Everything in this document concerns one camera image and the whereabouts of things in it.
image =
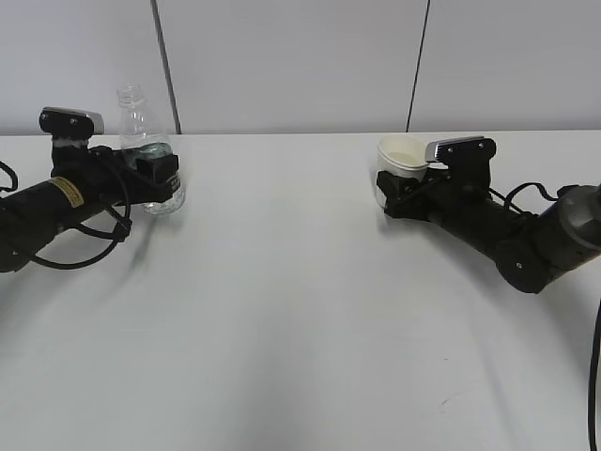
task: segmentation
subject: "black cable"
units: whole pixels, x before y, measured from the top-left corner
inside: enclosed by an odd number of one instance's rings
[[[94,228],[87,227],[83,224],[73,225],[71,228],[82,232],[84,235],[93,238],[100,238],[101,240],[114,240],[115,234],[113,232],[105,232],[103,230],[96,230]]]
[[[0,192],[6,191],[7,193],[12,193],[13,191],[17,191],[17,188],[19,187],[17,173],[12,169],[12,167],[3,162],[0,162],[0,169],[2,169],[10,178],[10,187],[0,186]]]
[[[543,185],[542,183],[539,183],[538,181],[529,181],[527,183],[522,183],[521,185],[518,185],[507,195],[503,204],[503,208],[509,210],[509,207],[512,205],[512,200],[514,200],[514,197],[516,197],[516,195],[518,195],[522,190],[528,188],[529,186],[535,186],[538,192],[541,194],[541,196],[550,202],[558,200],[557,197],[553,197],[547,192],[545,185]]]
[[[601,303],[594,322],[593,351],[591,353],[591,372],[589,374],[589,446],[591,451],[597,451],[596,440],[596,392],[597,369],[599,367],[599,351],[601,350]]]
[[[99,161],[117,179],[119,186],[121,188],[121,191],[123,193],[123,200],[124,200],[124,204],[125,204],[125,211],[123,213],[123,217],[119,218],[119,219],[124,219],[125,223],[130,223],[131,222],[130,221],[131,200],[130,200],[130,192],[128,191],[125,181],[119,175],[119,173],[113,168],[113,166],[111,164],[104,162],[103,160],[99,160]],[[114,216],[114,217],[116,216],[116,211],[114,211],[114,209],[111,206],[107,205],[106,210],[112,216]],[[84,261],[78,261],[76,263],[58,263],[55,261],[47,260],[46,258],[38,257],[34,253],[29,252],[26,249],[23,249],[21,246],[15,244],[14,242],[12,242],[10,240],[7,240],[7,238],[3,237],[2,235],[0,235],[0,240],[3,241],[7,246],[11,247],[14,251],[25,255],[27,258],[29,258],[34,263],[38,263],[39,265],[44,266],[46,268],[51,268],[53,270],[62,270],[62,271],[80,270],[82,268],[86,268],[90,265],[93,265],[94,263],[98,263],[103,258],[107,257],[109,254],[111,254],[111,252],[113,252],[115,250],[116,246],[120,242],[123,241],[121,238],[119,238],[120,236],[122,236],[122,234],[119,234],[118,230],[119,230],[119,228],[124,227],[125,225],[124,225],[124,221],[119,221],[119,219],[117,219],[117,223],[115,224],[115,227],[113,229],[113,234],[112,234],[113,241],[106,247],[106,249],[104,249],[102,252],[100,252],[95,257],[91,257]],[[85,227],[85,226],[83,228],[86,229],[86,231],[92,230],[92,229],[88,229],[88,227]]]
[[[498,191],[495,191],[495,190],[493,190],[492,188],[488,188],[488,191],[489,191],[491,194],[493,194],[493,195],[495,195],[496,197],[498,197],[500,200],[502,200],[502,201],[503,201],[503,203],[504,203],[504,202],[507,200],[507,198],[506,198],[506,197],[505,197],[503,194],[499,193]],[[517,211],[519,214],[526,214],[526,211],[524,211],[523,209],[521,209],[520,207],[518,207],[518,206],[517,206],[516,204],[514,204],[513,202],[510,202],[510,203],[509,203],[509,205],[510,205],[510,207],[511,207],[512,209],[514,209],[515,211]]]

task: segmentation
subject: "wall seam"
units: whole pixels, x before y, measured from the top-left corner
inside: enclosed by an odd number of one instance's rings
[[[420,66],[422,65],[422,53],[424,52],[424,41],[425,41],[425,30],[428,26],[428,16],[430,15],[430,2],[431,0],[427,0],[425,5],[425,15],[424,15],[424,28],[422,28],[422,39],[420,41],[420,51],[417,55],[417,63],[415,65],[415,78],[413,79],[413,88],[411,89],[411,100],[409,102],[409,111],[407,114],[407,127],[405,128],[405,132],[409,132],[409,128],[411,126],[411,116],[413,115],[413,103],[415,102],[415,91],[417,89],[417,82],[420,78]]]
[[[161,53],[162,71],[164,73],[165,82],[167,83],[167,92],[169,93],[169,103],[171,104],[171,114],[176,125],[176,133],[181,134],[181,123],[179,122],[179,112],[177,111],[176,92],[173,88],[171,79],[171,69],[169,68],[169,59],[167,58],[167,49],[165,47],[165,39],[162,35],[161,16],[159,15],[159,5],[157,0],[150,0],[152,8],[152,17],[154,19],[154,29],[157,33],[157,41],[159,43],[159,52]]]

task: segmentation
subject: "plastic bottle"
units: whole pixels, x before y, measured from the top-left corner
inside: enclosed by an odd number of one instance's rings
[[[144,92],[139,85],[127,85],[118,89],[117,97],[121,107],[119,139],[125,160],[135,169],[135,160],[153,160],[170,155],[172,152],[169,136],[148,106]],[[186,191],[183,184],[166,202],[150,202],[143,209],[150,214],[166,214],[178,210],[184,203]]]

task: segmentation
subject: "white table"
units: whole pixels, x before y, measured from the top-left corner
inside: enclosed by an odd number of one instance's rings
[[[501,192],[601,179],[601,132],[487,135]],[[601,259],[525,295],[434,226],[387,221],[379,137],[175,137],[183,211],[136,214],[96,267],[0,274],[0,449],[588,449]],[[24,187],[50,148],[0,138],[0,159]]]

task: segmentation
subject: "water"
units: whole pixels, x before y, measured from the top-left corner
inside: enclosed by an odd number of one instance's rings
[[[167,143],[150,143],[139,148],[124,149],[123,153],[128,166],[135,169],[136,160],[154,160],[156,158],[171,155],[173,152],[171,151],[171,146]],[[159,202],[148,202],[142,206],[144,211],[150,214],[168,214],[179,210],[186,200],[186,191],[183,186],[181,186],[179,175],[175,175],[171,182],[177,186],[173,197],[162,204]]]

